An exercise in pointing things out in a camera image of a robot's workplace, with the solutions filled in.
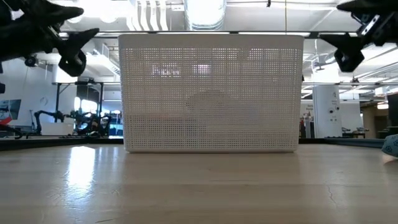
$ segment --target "ceiling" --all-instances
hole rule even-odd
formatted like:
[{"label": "ceiling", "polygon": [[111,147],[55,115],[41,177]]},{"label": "ceiling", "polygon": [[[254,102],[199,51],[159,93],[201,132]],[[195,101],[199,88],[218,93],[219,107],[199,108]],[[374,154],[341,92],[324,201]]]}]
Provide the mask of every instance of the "ceiling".
[{"label": "ceiling", "polygon": [[[211,10],[211,4],[223,0],[186,0],[186,7],[191,2],[199,9],[199,19],[211,17],[218,12]],[[190,30],[190,25],[185,18],[183,0],[79,0],[73,3],[71,0],[54,1],[57,4],[77,4],[83,7],[85,13],[79,18],[79,22],[67,22],[63,31],[85,30],[99,27],[102,32],[113,31],[114,38],[95,38],[85,47],[85,51],[92,52],[96,49],[104,54],[109,61],[118,66],[118,40],[116,32],[129,32],[137,30]],[[264,32],[355,32],[359,24],[350,18],[350,14],[335,10],[339,0],[272,0],[271,7],[266,7],[267,1],[257,0],[227,0],[225,16],[222,19],[220,30],[228,31],[264,31]],[[156,19],[151,22],[151,14]],[[341,73],[336,63],[327,65],[322,71],[318,71],[313,63],[330,57],[336,50],[330,44],[315,39],[307,39],[304,44],[303,74],[307,82],[312,82],[314,75],[322,72],[327,77],[329,73],[339,73],[340,81],[349,82],[353,77],[359,77],[361,82],[394,82],[398,76],[398,67],[386,65],[396,63],[398,52],[396,45],[384,47],[370,46],[363,50],[366,57],[354,73]],[[86,76],[95,76],[96,80],[103,82],[117,82],[120,79],[109,66],[103,63],[91,63],[88,61]],[[303,86],[303,96],[310,94],[311,86]],[[373,97],[376,85],[360,87],[341,86],[341,91],[347,93],[360,93],[366,97]]]}]

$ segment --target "white perforated box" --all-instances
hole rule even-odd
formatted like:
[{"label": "white perforated box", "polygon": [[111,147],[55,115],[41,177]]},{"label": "white perforated box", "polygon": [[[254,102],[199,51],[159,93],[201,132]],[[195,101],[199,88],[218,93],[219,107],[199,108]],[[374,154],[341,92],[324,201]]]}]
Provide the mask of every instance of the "white perforated box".
[{"label": "white perforated box", "polygon": [[129,152],[292,152],[299,141],[301,36],[119,37]]}]

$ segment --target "perforated panel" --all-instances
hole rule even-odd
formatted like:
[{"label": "perforated panel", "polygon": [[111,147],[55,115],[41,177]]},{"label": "perforated panel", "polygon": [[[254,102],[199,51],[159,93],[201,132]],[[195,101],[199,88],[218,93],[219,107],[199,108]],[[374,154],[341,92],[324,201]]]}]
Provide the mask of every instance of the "perforated panel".
[{"label": "perforated panel", "polygon": [[299,138],[303,37],[119,37],[130,152],[292,152]]}]

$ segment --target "poster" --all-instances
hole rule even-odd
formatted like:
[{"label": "poster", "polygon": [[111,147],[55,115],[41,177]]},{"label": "poster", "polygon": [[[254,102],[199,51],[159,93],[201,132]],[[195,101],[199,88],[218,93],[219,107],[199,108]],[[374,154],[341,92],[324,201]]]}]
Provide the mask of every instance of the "poster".
[{"label": "poster", "polygon": [[21,100],[1,100],[0,101],[0,124],[8,124],[12,120],[17,120]]}]

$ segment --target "blue object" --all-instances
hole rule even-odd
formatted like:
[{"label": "blue object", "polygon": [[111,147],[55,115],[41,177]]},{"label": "blue object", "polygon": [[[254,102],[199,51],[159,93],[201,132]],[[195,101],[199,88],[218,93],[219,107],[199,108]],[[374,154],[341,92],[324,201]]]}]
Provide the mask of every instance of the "blue object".
[{"label": "blue object", "polygon": [[398,134],[387,136],[381,151],[387,155],[398,157]]}]

